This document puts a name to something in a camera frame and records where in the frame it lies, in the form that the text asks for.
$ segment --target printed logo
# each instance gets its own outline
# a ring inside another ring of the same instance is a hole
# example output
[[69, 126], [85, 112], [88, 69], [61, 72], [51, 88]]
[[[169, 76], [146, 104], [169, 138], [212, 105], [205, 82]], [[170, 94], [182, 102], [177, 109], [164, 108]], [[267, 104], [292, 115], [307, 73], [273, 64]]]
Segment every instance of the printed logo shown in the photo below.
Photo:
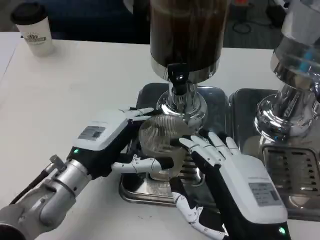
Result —
[[31, 42], [31, 43], [35, 43], [35, 42], [43, 42], [45, 41], [47, 38], [44, 37], [39, 37], [37, 33], [35, 32], [29, 32], [28, 35], [26, 36], [25, 40], [27, 42]]

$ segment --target white robotic hand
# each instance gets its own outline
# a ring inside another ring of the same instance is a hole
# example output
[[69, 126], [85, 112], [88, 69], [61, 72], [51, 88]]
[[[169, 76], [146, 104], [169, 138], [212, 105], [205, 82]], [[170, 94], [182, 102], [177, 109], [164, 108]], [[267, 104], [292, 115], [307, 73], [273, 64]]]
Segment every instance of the white robotic hand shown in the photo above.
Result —
[[141, 124], [161, 113], [152, 107], [104, 110], [82, 131], [67, 158], [81, 163], [92, 179], [106, 177], [111, 171], [141, 173], [172, 168], [172, 159], [121, 153], [137, 137]]
[[172, 195], [186, 220], [217, 240], [227, 235], [232, 240], [291, 239], [287, 209], [263, 163], [241, 154], [229, 136], [218, 137], [208, 131], [200, 134], [202, 137], [174, 139], [171, 144], [185, 148], [205, 174], [205, 182], [220, 211], [220, 222], [208, 210], [204, 214], [205, 208], [188, 199], [180, 180], [173, 178]]

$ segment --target black knob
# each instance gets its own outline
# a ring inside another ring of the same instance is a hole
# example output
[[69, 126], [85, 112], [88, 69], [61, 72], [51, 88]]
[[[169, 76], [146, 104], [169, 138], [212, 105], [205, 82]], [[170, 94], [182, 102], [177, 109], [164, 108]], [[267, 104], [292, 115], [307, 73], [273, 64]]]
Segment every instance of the black knob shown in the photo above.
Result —
[[187, 92], [189, 70], [186, 63], [168, 64], [168, 78], [173, 84], [175, 95], [181, 96]]

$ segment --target drip tray grate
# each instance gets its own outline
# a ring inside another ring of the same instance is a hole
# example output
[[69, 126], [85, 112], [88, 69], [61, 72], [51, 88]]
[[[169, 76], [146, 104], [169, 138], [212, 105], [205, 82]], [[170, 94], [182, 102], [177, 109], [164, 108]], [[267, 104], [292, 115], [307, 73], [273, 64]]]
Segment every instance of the drip tray grate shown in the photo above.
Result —
[[263, 158], [280, 194], [320, 196], [319, 162], [311, 149], [265, 146]]

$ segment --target black cup lid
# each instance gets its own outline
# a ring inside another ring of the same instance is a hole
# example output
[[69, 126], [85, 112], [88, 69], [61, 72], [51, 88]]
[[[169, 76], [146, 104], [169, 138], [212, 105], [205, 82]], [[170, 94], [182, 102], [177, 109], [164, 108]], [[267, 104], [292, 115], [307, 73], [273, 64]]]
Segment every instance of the black cup lid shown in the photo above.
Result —
[[37, 2], [24, 2], [11, 13], [11, 21], [18, 25], [36, 24], [48, 16], [43, 5]]

